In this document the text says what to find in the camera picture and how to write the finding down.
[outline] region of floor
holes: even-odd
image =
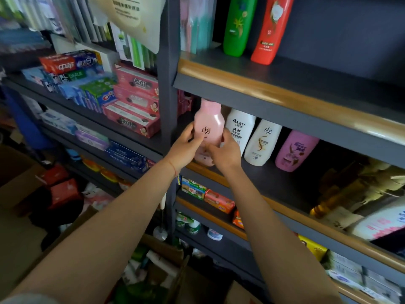
[[[41,254],[45,230],[0,208],[0,300],[14,288],[16,281]]]

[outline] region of hand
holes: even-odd
[[[224,146],[219,148],[207,143],[205,144],[205,149],[210,153],[217,168],[225,175],[234,168],[240,168],[241,155],[238,143],[233,139],[227,128],[224,128],[222,136],[224,138]]]
[[[196,138],[189,142],[194,136],[192,133],[193,129],[194,122],[191,122],[184,129],[180,137],[170,148],[167,156],[164,158],[164,160],[173,164],[176,169],[176,174],[179,174],[180,170],[193,160],[198,147],[200,147],[201,142],[204,140],[204,136],[201,136],[200,138]]]

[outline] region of pink toothpaste box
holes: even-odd
[[[159,96],[158,80],[145,72],[137,71],[122,64],[115,65],[120,87],[129,91],[140,91],[152,97]]]
[[[114,85],[115,96],[119,101],[126,102],[127,104],[140,108],[148,113],[159,115],[159,97],[150,96],[141,91],[129,91],[119,85]]]
[[[108,119],[147,138],[151,138],[160,130],[158,115],[142,111],[119,100],[103,106],[103,112]]]

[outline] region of red shampoo bottle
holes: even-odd
[[[293,1],[267,0],[262,30],[251,61],[263,65],[270,65],[273,61],[286,29]]]

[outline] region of white shampoo bottle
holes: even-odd
[[[245,151],[245,160],[251,165],[262,166],[274,150],[282,126],[262,119],[253,133]]]
[[[233,139],[238,143],[241,156],[249,141],[255,121],[255,116],[235,109],[231,110],[226,119],[225,127],[229,129]]]

